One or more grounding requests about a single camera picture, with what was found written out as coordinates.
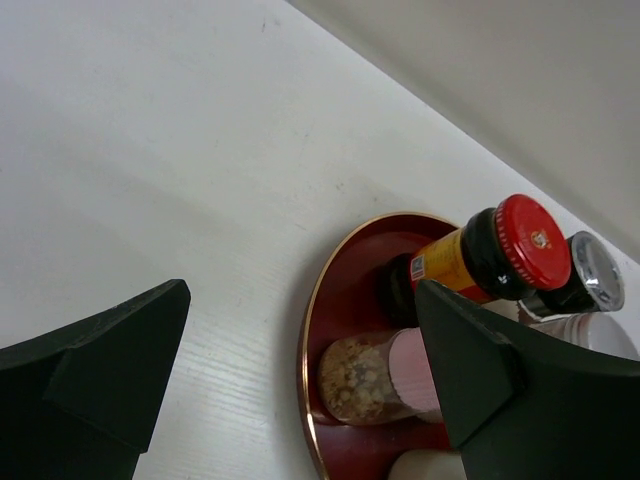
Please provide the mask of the pink lid spice shaker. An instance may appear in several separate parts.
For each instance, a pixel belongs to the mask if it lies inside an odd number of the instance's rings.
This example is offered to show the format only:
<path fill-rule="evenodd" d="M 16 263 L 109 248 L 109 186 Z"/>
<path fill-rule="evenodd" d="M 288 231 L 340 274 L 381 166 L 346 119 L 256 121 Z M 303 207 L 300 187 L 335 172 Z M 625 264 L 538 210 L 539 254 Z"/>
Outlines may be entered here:
<path fill-rule="evenodd" d="M 329 413 L 347 425 L 382 425 L 414 416 L 443 421 L 418 328 L 335 341 L 321 358 L 317 386 Z"/>

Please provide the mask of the black top grinder bottle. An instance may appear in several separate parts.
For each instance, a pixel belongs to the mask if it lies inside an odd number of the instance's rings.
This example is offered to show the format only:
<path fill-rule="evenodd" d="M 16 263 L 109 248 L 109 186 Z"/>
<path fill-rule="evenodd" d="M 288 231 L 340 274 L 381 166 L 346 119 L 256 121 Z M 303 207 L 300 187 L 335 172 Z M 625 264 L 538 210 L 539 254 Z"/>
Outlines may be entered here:
<path fill-rule="evenodd" d="M 609 250 L 587 231 L 576 232 L 567 244 L 571 272 L 566 284 L 555 290 L 538 290 L 519 306 L 539 318 L 620 311 L 625 303 L 624 280 Z"/>

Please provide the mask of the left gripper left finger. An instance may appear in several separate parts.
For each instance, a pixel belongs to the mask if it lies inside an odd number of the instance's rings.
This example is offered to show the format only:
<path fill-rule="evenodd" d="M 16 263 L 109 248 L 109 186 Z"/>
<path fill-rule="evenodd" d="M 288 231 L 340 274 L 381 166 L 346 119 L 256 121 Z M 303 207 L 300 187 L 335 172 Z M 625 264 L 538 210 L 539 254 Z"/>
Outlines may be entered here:
<path fill-rule="evenodd" d="M 1 351 L 4 479 L 130 479 L 191 302 L 182 279 Z"/>

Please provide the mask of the silver lid tall jar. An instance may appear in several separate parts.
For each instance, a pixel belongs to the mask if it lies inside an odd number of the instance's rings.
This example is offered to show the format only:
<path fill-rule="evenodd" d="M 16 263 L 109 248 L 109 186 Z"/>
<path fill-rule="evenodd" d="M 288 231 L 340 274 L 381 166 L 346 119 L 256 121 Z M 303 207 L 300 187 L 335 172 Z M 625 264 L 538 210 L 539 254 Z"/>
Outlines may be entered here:
<path fill-rule="evenodd" d="M 639 352 L 626 331 L 605 313 L 574 314 L 533 323 L 530 328 L 591 351 L 639 360 Z"/>

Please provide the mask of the red lid chili sauce jar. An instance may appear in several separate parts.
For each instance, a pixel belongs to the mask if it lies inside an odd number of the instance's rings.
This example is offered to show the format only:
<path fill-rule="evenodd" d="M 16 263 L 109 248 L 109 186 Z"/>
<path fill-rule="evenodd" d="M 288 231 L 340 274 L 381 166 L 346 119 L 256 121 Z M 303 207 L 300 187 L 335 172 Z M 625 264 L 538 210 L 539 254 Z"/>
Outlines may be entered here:
<path fill-rule="evenodd" d="M 419 249 L 390 260 L 377 281 L 383 311 L 415 325 L 415 292 L 435 280 L 478 303 L 520 301 L 563 287 L 571 254 L 560 227 L 535 199 L 513 194 Z"/>

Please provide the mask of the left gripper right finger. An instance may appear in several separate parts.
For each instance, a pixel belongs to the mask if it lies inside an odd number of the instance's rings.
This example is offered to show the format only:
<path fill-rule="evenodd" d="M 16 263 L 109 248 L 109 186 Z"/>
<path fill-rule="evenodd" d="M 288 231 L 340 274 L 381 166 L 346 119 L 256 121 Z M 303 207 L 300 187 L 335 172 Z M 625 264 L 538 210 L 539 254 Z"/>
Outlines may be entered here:
<path fill-rule="evenodd" d="M 415 304 L 446 431 L 470 479 L 635 479 L 639 365 L 426 280 Z"/>

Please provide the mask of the black pump white bottle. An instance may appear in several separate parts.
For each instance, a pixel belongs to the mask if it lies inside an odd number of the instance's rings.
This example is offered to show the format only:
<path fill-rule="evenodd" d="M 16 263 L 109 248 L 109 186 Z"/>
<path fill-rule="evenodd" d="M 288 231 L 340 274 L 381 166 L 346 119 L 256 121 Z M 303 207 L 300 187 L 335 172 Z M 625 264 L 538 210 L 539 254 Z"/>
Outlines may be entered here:
<path fill-rule="evenodd" d="M 393 464 L 388 480 L 466 480 L 461 455 L 439 450 L 410 450 Z"/>

